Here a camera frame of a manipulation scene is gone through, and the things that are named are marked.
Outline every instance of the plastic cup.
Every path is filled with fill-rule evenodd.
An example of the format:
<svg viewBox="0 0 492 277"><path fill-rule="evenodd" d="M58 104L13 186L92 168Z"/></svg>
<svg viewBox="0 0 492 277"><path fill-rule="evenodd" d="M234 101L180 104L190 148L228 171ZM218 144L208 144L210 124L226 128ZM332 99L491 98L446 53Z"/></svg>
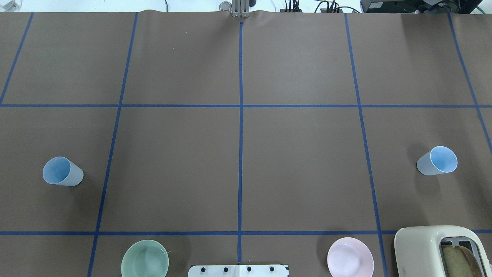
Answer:
<svg viewBox="0 0 492 277"><path fill-rule="evenodd" d="M83 178L82 169L65 157L55 157L43 168L43 179L51 185L76 186Z"/></svg>
<svg viewBox="0 0 492 277"><path fill-rule="evenodd" d="M453 172L458 167L454 152L444 146L436 146L417 161L417 168L423 175L437 175Z"/></svg>
<svg viewBox="0 0 492 277"><path fill-rule="evenodd" d="M166 249L153 240L132 245L123 256L123 277L164 277L169 268Z"/></svg>

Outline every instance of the blue plastic cup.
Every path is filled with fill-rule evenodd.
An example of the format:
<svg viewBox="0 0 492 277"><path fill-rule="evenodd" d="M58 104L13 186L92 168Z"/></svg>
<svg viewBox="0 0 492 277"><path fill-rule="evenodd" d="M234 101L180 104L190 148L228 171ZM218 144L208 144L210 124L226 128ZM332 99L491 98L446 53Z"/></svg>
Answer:
<svg viewBox="0 0 492 277"><path fill-rule="evenodd" d="M437 175L453 172L458 167L454 152L444 146L436 146L417 161L417 168L423 175Z"/></svg>
<svg viewBox="0 0 492 277"><path fill-rule="evenodd" d="M65 157L55 157L43 168L43 179L51 185L76 186L83 178L82 169Z"/></svg>

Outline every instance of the pink plate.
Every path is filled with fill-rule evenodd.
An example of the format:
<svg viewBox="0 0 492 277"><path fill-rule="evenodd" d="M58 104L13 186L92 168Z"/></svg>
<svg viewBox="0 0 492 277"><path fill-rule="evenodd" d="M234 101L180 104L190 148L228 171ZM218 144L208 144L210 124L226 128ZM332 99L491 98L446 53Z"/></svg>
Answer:
<svg viewBox="0 0 492 277"><path fill-rule="evenodd" d="M371 277L374 259L360 240L341 238L328 251L328 269L333 277Z"/></svg>

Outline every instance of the green bowl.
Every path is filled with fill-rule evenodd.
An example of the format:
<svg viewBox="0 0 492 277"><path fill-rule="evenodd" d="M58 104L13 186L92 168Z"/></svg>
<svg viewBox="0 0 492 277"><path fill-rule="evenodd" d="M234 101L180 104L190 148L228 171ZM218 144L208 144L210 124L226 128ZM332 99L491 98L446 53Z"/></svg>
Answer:
<svg viewBox="0 0 492 277"><path fill-rule="evenodd" d="M139 241L123 256L123 277L164 277L169 268L166 249L153 240Z"/></svg>

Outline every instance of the grid square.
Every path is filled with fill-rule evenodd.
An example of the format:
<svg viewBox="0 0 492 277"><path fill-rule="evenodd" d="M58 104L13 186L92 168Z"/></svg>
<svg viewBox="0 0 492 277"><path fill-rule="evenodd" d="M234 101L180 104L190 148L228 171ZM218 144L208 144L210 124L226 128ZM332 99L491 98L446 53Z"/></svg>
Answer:
<svg viewBox="0 0 492 277"><path fill-rule="evenodd" d="M342 14L257 11L243 52L246 104L357 104Z"/></svg>
<svg viewBox="0 0 492 277"><path fill-rule="evenodd" d="M115 116L115 108L1 108L0 230L94 231ZM44 182L57 156L84 171L79 185Z"/></svg>
<svg viewBox="0 0 492 277"><path fill-rule="evenodd" d="M230 13L144 11L124 102L239 104L238 49L239 22Z"/></svg>
<svg viewBox="0 0 492 277"><path fill-rule="evenodd" d="M331 276L327 255L330 246L343 236L243 236L243 264L289 265L291 276ZM374 258L373 276L383 276L377 235L351 236L362 241Z"/></svg>
<svg viewBox="0 0 492 277"><path fill-rule="evenodd" d="M482 114L482 118L490 138L492 136L492 109L482 108L480 109L480 113Z"/></svg>
<svg viewBox="0 0 492 277"><path fill-rule="evenodd" d="M492 104L492 17L452 14L456 39L478 104Z"/></svg>
<svg viewBox="0 0 492 277"><path fill-rule="evenodd" d="M348 18L363 104L473 104L446 14Z"/></svg>
<svg viewBox="0 0 492 277"><path fill-rule="evenodd" d="M237 108L124 108L101 230L235 231Z"/></svg>
<svg viewBox="0 0 492 277"><path fill-rule="evenodd" d="M117 104L133 19L133 13L36 13L3 102Z"/></svg>
<svg viewBox="0 0 492 277"><path fill-rule="evenodd" d="M356 108L244 113L244 231L376 229Z"/></svg>
<svg viewBox="0 0 492 277"><path fill-rule="evenodd" d="M383 230L492 229L492 157L476 109L367 108L364 116ZM455 152L458 168L425 176L417 160L438 145Z"/></svg>
<svg viewBox="0 0 492 277"><path fill-rule="evenodd" d="M154 240L169 253L167 276L187 276L194 265L237 264L236 236L99 236L93 277L120 276L125 252L141 240Z"/></svg>
<svg viewBox="0 0 492 277"><path fill-rule="evenodd" d="M29 13L6 12L0 17L0 26L3 29L0 32L0 95L17 54L29 16Z"/></svg>
<svg viewBox="0 0 492 277"><path fill-rule="evenodd" d="M93 236L0 236L0 276L85 277Z"/></svg>

